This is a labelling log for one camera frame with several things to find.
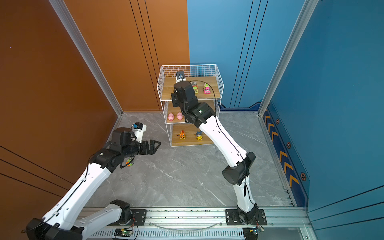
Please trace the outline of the green orange toy truck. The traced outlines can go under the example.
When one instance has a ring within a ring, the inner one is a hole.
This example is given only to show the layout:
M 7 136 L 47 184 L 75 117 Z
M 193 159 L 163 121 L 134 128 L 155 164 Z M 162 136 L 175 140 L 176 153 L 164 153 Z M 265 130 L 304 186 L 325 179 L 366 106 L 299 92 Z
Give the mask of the green orange toy truck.
M 133 162 L 133 160 L 132 160 L 132 159 L 129 159 L 129 160 L 126 162 L 126 167 L 130 167 L 130 166 L 132 166 L 132 162 Z

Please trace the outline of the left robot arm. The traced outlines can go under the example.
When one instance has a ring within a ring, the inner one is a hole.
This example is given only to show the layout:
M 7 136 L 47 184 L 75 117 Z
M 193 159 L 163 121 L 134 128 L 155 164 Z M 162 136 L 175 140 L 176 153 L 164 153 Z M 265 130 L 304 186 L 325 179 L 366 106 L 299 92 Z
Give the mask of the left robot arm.
M 144 141 L 146 126 L 117 128 L 111 140 L 91 155 L 88 165 L 65 196 L 41 219 L 33 218 L 22 231 L 30 240 L 85 240 L 112 223 L 134 221 L 131 205 L 121 200 L 82 220 L 78 216 L 99 186 L 116 170 L 132 165 L 137 155 L 153 155 L 161 146 L 156 140 Z

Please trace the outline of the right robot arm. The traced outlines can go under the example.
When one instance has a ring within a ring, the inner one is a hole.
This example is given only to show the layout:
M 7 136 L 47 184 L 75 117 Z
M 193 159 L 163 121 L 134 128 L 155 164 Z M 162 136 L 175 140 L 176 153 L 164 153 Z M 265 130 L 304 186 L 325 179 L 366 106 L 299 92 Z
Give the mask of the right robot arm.
M 246 152 L 220 123 L 216 112 L 207 104 L 199 102 L 193 85 L 188 81 L 174 84 L 171 93 L 174 107 L 179 107 L 186 123 L 195 125 L 208 136 L 227 160 L 222 171 L 224 178 L 233 185 L 237 197 L 237 209 L 241 223 L 250 225 L 256 221 L 259 208 L 251 195 L 250 168 L 256 159 L 253 152 Z

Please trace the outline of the green toy car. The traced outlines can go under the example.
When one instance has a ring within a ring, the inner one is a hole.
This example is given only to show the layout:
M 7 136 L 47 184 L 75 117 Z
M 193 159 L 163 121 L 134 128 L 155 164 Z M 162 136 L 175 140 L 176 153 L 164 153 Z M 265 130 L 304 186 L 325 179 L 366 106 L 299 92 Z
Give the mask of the green toy car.
M 197 94 L 199 92 L 197 82 L 192 82 L 192 86 L 193 86 L 193 90 L 194 90 L 195 94 Z

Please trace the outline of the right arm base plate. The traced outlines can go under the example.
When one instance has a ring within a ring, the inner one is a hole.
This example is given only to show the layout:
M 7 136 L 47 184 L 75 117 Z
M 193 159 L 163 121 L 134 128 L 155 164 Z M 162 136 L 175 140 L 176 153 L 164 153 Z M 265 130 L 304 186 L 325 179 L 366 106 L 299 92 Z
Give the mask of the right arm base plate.
M 238 209 L 226 209 L 226 223 L 228 226 L 241 226 L 241 225 L 261 225 L 266 226 L 267 217 L 263 209 L 256 209 L 249 213 L 245 213 Z

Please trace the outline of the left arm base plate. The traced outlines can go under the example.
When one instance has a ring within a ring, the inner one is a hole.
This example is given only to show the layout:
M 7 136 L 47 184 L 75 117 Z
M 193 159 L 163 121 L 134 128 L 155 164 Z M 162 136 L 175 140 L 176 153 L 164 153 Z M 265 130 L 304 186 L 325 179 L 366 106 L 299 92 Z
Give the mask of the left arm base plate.
M 109 226 L 144 226 L 147 217 L 146 209 L 131 209 L 127 220 L 118 220 Z

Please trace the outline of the pink toy truck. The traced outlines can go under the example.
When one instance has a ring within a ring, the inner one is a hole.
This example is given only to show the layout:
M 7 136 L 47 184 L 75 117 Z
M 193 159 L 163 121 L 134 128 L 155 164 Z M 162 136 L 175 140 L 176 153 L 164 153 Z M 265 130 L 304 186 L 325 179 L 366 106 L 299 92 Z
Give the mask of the pink toy truck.
M 207 84 L 207 83 L 204 83 L 204 94 L 205 94 L 205 95 L 208 95 L 208 94 L 210 94 L 210 93 L 211 93 L 211 87 L 210 87 L 210 85 Z

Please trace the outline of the pink pig toy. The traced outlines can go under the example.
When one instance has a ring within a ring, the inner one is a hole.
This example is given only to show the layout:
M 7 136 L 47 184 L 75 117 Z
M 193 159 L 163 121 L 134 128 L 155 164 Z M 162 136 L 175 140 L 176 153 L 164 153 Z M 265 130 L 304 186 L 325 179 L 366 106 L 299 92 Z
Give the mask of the pink pig toy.
M 183 119 L 183 114 L 181 113 L 181 112 L 178 112 L 177 113 L 177 119 L 179 120 L 179 121 L 181 121 L 182 119 Z
M 169 113 L 168 114 L 168 120 L 169 121 L 173 121 L 174 120 L 174 114 L 173 113 Z

